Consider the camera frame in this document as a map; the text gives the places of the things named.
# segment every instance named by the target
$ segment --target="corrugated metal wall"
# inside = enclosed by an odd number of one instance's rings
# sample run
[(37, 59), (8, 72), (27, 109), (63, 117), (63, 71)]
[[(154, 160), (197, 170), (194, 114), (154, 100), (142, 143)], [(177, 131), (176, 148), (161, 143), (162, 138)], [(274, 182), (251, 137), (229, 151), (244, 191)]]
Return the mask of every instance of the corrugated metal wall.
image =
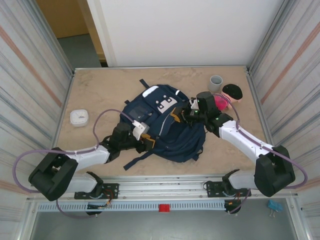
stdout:
[(320, 0), (296, 0), (250, 67), (275, 145), (307, 171), (299, 189), (313, 237), (320, 239)]
[[(0, 1), (0, 239), (13, 239), (26, 193), (12, 177), (15, 158), (51, 147), (72, 69), (60, 53), (33, 1)], [(42, 158), (25, 157), (17, 175), (28, 175)]]

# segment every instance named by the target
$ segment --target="navy backpack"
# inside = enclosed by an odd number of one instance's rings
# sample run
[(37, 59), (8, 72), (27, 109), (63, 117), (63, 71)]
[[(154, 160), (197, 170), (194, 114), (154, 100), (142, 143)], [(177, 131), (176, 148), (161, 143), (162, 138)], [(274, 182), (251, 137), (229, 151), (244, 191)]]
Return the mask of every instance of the navy backpack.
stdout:
[[(198, 160), (203, 151), (206, 139), (204, 124), (194, 123), (192, 127), (186, 123), (179, 123), (170, 115), (175, 107), (188, 102), (188, 97), (169, 85), (149, 86), (140, 80), (146, 88), (133, 101), (127, 104), (123, 112), (138, 122), (144, 122), (150, 128), (147, 132), (155, 140), (154, 148), (140, 157), (133, 159), (123, 168), (128, 170), (138, 161), (156, 154), (162, 158), (183, 163), (189, 159)], [(124, 116), (120, 115), (120, 122), (135, 126)]]

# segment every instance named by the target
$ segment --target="beige table surface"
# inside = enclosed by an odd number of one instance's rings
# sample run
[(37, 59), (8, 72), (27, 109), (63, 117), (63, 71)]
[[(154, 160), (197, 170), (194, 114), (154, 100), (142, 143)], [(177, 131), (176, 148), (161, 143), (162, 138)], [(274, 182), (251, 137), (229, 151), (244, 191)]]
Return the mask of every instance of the beige table surface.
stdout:
[[(92, 134), (97, 116), (106, 109), (122, 110), (125, 100), (133, 100), (144, 91), (139, 82), (144, 79), (150, 86), (169, 84), (189, 98), (207, 91), (207, 83), (212, 75), (220, 75), (223, 85), (233, 83), (241, 87), (243, 99), (235, 106), (239, 112), (240, 125), (257, 138), (264, 140), (253, 97), (242, 66), (180, 67), (180, 68), (142, 68), (142, 69), (79, 69), (75, 73), (70, 97), (66, 106), (57, 146), (63, 150), (79, 150), (95, 144)], [(72, 110), (86, 109), (89, 123), (85, 127), (70, 124)], [(226, 111), (235, 118), (231, 110)], [(112, 133), (119, 122), (119, 114), (107, 112), (97, 124), (96, 132), (102, 139)], [(106, 176), (147, 176), (183, 174), (225, 174), (233, 169), (251, 170), (254, 164), (230, 143), (207, 133), (203, 154), (198, 161), (189, 160), (176, 163), (156, 155), (139, 161), (128, 171), (123, 166), (140, 154), (134, 149), (122, 151), (114, 161), (87, 168), (100, 177)]]

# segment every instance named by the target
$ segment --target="red clip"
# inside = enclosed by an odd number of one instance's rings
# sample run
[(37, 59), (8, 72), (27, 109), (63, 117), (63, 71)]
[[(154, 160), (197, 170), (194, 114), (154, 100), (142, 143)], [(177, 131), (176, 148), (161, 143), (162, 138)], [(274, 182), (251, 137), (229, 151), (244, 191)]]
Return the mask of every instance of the red clip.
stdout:
[(170, 213), (170, 204), (159, 204), (159, 213)]

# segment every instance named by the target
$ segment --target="doll head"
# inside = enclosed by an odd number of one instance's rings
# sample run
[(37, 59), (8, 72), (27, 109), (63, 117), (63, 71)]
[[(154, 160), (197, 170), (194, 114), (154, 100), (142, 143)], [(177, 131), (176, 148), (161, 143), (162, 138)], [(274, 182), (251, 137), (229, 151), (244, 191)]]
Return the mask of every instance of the doll head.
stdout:
[(235, 84), (227, 84), (222, 88), (222, 94), (228, 97), (231, 103), (240, 103), (243, 97), (241, 88)]

